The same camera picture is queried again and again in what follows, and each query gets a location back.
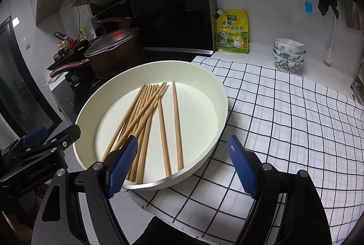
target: cartoon chicken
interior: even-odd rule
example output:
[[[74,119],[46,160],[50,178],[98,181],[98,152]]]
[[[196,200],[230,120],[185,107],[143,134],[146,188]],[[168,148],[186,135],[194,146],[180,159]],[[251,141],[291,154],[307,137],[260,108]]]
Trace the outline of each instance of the cartoon chicken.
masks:
[[[234,47],[240,48],[244,45],[244,41],[241,35],[241,32],[238,32],[238,34],[234,37]]]

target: pot lid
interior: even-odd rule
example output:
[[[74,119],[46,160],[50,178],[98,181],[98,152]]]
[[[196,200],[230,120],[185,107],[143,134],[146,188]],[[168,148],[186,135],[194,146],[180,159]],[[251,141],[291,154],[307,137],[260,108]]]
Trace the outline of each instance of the pot lid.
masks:
[[[113,31],[98,38],[85,51],[85,57],[95,56],[108,50],[112,50],[115,46],[126,42],[139,33],[139,28],[125,28]]]

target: white grid cloth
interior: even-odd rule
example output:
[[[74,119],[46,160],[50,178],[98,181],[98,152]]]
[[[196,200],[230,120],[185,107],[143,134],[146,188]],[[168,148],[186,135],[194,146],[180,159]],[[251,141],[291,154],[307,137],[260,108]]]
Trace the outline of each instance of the white grid cloth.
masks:
[[[226,152],[235,134],[261,162],[279,171],[309,172],[325,208],[332,242],[340,244],[356,224],[363,201],[363,107],[341,93],[295,74],[197,56],[194,64],[223,83],[228,120],[205,164],[179,184],[158,191],[126,193],[192,237],[232,245],[253,205]],[[266,244],[273,244],[285,195]]]

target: yellow seasoning packet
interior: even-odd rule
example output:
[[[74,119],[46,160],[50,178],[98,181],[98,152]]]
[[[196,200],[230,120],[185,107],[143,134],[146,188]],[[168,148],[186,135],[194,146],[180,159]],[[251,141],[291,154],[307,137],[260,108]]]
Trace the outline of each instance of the yellow seasoning packet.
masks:
[[[226,10],[216,21],[217,50],[248,53],[248,15],[245,10]]]

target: floral bowl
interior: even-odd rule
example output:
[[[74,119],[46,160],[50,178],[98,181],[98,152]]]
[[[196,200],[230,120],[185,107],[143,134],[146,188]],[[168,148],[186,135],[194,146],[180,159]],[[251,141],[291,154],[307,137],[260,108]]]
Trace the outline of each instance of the floral bowl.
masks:
[[[273,57],[274,57],[274,63],[276,64],[276,66],[279,69],[282,69],[282,70],[285,70],[288,72],[297,71],[298,69],[300,69],[302,67],[302,65],[304,63],[304,61],[303,62],[293,62],[293,61],[287,60],[287,59],[281,57],[280,55],[276,54],[274,51],[273,51]]]
[[[306,52],[306,45],[300,42],[296,42],[292,39],[275,38],[273,39],[273,48],[282,52],[290,54],[303,54]]]
[[[277,50],[273,48],[273,52],[275,52],[278,56],[281,56],[284,59],[287,59],[292,62],[303,62],[305,60],[306,51],[303,54],[291,54],[287,52],[283,52],[281,50]]]

